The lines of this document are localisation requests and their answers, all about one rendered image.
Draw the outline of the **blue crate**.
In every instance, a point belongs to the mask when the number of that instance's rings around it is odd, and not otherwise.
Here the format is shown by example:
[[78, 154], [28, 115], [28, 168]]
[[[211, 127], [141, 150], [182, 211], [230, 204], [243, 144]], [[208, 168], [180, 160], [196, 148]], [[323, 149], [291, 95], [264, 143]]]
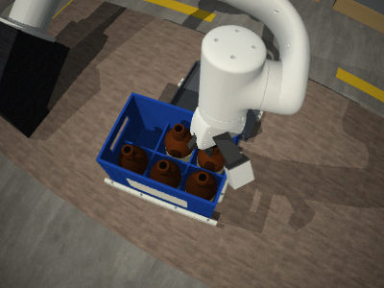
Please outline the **blue crate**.
[[[168, 133], [174, 125], [182, 124], [190, 130], [193, 114], [193, 111], [152, 98], [144, 101], [127, 114], [128, 121], [111, 150], [110, 147], [127, 115], [114, 132], [108, 146], [106, 171], [113, 181], [210, 219], [222, 192], [227, 177], [226, 171], [224, 170], [223, 174], [220, 175], [197, 166], [199, 148], [194, 149], [187, 163], [166, 155], [164, 144], [166, 133]], [[143, 175], [145, 177], [118, 166], [118, 156], [122, 151], [122, 147], [126, 144], [138, 146], [146, 152], [150, 162]], [[162, 159], [172, 160], [179, 166], [181, 182], [178, 189], [150, 179], [151, 168], [156, 162]], [[209, 172], [217, 181], [217, 191], [213, 202], [185, 192], [187, 178], [193, 172], [200, 170]]]

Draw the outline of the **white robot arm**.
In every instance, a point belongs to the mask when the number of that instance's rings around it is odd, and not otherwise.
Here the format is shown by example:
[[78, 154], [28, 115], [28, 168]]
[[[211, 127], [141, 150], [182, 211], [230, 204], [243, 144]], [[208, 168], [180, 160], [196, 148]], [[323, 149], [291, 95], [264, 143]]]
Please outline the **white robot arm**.
[[[278, 43], [279, 60], [266, 59], [263, 40], [247, 28], [225, 25], [207, 33], [198, 103], [203, 120], [217, 129], [231, 129], [243, 122], [248, 109], [284, 115], [298, 112], [310, 65], [309, 36], [298, 11], [289, 0], [223, 1], [268, 27]], [[59, 3], [15, 0], [9, 17], [0, 16], [0, 22], [55, 42], [46, 32]], [[229, 133], [212, 138], [226, 161], [229, 185], [235, 190], [254, 180], [250, 159], [240, 153]]]

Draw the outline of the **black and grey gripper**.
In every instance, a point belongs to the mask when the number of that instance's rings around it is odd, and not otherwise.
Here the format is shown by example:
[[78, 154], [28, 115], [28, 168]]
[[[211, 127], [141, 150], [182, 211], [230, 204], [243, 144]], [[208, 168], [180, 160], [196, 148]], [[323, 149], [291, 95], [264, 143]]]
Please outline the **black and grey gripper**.
[[[217, 129], [208, 125], [201, 117], [199, 113], [199, 109], [196, 108], [193, 114], [191, 126], [190, 126], [191, 135], [194, 135], [194, 136], [188, 142], [187, 146], [189, 150], [194, 150], [199, 148], [203, 150], [204, 153], [208, 155], [208, 157], [211, 157], [213, 153], [212, 146], [216, 145], [212, 137], [222, 134], [224, 132], [229, 132], [231, 137], [235, 137], [239, 135], [246, 127], [245, 126], [246, 120], [247, 120], [247, 115], [243, 120], [243, 122], [234, 128]], [[193, 133], [193, 132], [196, 132], [196, 133]]]

